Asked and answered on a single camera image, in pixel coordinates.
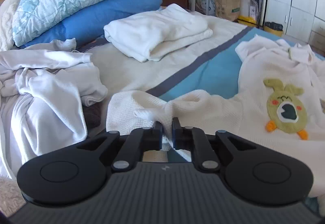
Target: cartoon applique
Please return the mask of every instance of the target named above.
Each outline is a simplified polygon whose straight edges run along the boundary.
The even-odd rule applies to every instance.
[[[266,130],[272,132],[278,128],[286,133],[297,133],[302,140],[308,140],[308,133],[304,130],[307,112],[303,103],[296,97],[303,94],[303,89],[292,84],[284,87],[279,79],[265,79],[264,84],[274,89],[266,104],[271,119],[266,125]]]

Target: drawer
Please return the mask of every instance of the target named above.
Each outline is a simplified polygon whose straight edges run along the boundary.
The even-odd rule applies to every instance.
[[[315,17],[313,31],[317,32],[322,36],[325,36],[325,21],[322,21],[319,18]]]
[[[309,44],[322,51],[325,51],[325,37],[317,34],[316,32],[311,32]]]

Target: folded white garment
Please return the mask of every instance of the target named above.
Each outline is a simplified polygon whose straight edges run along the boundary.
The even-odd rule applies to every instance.
[[[91,54],[69,46],[75,41],[1,52],[0,175],[15,178],[31,158],[86,138],[82,104],[103,100],[108,90]]]
[[[190,14],[177,4],[114,20],[104,31],[109,42],[139,62],[159,61],[166,54],[213,34],[202,16]]]
[[[319,197],[318,200],[320,209],[324,209],[325,114],[320,98],[324,95],[325,62],[313,53],[311,64],[297,62],[289,58],[287,46],[283,41],[275,43],[262,37],[238,46],[236,51],[243,65],[239,73],[238,94],[231,99],[211,96],[202,90],[170,102],[142,91],[115,94],[108,106],[106,129],[127,134],[136,127],[151,126],[154,121],[159,121],[171,139],[172,118],[178,117],[182,126],[198,127],[207,134],[214,134],[217,130],[229,131],[307,164],[314,175],[309,196],[322,196],[323,199]],[[277,85],[274,88],[266,86],[265,79],[276,79]],[[269,101],[275,91],[283,96]],[[286,133],[282,124],[279,124],[281,129],[274,127],[272,132],[267,130],[267,124],[272,119],[277,121],[276,116],[280,119],[283,113],[276,111],[276,116],[271,115],[269,107],[281,110],[284,104],[295,106],[297,121],[303,119],[305,109],[307,124],[301,131],[309,134],[309,140],[301,140],[300,131]],[[187,151],[180,154],[188,160],[191,158]]]

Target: trash can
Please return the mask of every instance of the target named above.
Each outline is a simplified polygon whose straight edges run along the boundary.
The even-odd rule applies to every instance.
[[[275,22],[265,22],[264,31],[281,37],[283,34],[283,26],[282,24],[278,24]]]

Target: orange foot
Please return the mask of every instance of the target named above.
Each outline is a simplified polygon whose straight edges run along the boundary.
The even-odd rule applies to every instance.
[[[277,126],[273,120],[269,121],[268,124],[266,124],[266,126],[265,126],[265,129],[268,132],[272,132],[272,131],[276,130],[276,128],[277,128]]]
[[[297,134],[302,140],[308,140],[308,133],[305,130],[298,131]]]

